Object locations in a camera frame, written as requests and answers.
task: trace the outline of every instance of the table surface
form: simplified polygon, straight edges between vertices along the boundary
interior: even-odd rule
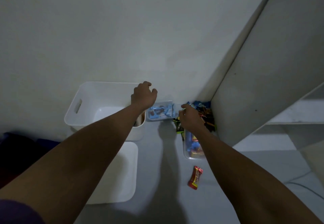
[[[181,135],[169,121],[146,122],[145,135],[138,146],[136,191],[123,203],[86,205],[75,224],[88,223],[235,223],[233,206],[217,183],[206,160],[187,159]],[[251,160],[286,182],[310,168],[302,155],[290,151],[243,152]],[[193,166],[204,170],[195,191],[187,186]],[[298,183],[324,196],[314,173]],[[324,200],[298,185],[287,185],[322,221]]]

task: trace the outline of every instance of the storage box handle hole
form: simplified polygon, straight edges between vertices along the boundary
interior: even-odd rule
[[[79,102],[76,104],[75,108],[74,108],[74,112],[77,114],[79,112],[79,109],[81,107],[82,104],[82,99],[79,100]]]

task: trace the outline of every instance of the red candy bar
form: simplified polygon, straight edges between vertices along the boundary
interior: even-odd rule
[[[202,171],[203,170],[201,168],[198,168],[197,166],[193,167],[192,176],[191,176],[190,181],[188,182],[188,186],[190,186],[192,189],[197,190],[199,177],[203,173]]]

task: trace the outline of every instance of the person's right arm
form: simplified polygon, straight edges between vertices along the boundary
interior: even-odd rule
[[[182,106],[180,121],[192,132],[205,153],[220,187],[241,223],[322,222],[285,185],[262,167],[212,135],[197,110]]]

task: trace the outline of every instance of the person's left hand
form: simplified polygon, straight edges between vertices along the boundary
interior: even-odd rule
[[[150,82],[145,81],[134,88],[134,93],[131,95],[132,105],[144,111],[155,103],[157,90],[154,88],[151,92],[149,89],[151,85]]]

